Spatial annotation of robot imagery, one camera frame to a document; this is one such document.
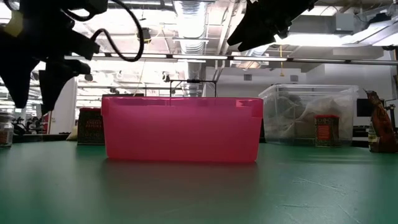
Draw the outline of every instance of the red label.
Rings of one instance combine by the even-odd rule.
[[[318,125],[318,140],[330,140],[329,125]]]

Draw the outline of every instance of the glass jar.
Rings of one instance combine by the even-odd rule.
[[[12,114],[0,112],[0,148],[9,148],[12,145],[14,126],[11,121],[13,119]]]

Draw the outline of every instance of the green table surface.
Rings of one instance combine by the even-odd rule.
[[[0,223],[398,223],[398,155],[261,144],[257,164],[112,161],[104,147],[0,151]]]

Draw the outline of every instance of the clear plastic container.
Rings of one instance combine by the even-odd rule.
[[[340,144],[353,139],[354,102],[358,86],[274,85],[260,93],[264,101],[264,135],[267,142],[315,145],[316,115],[340,118]]]
[[[112,159],[254,162],[262,119],[258,98],[104,96]]]
[[[12,145],[14,126],[11,121],[13,119],[10,113],[0,112],[0,148],[9,148]]]

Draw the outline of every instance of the pink plastic bin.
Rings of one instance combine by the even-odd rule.
[[[106,153],[140,161],[254,162],[258,98],[104,96]]]

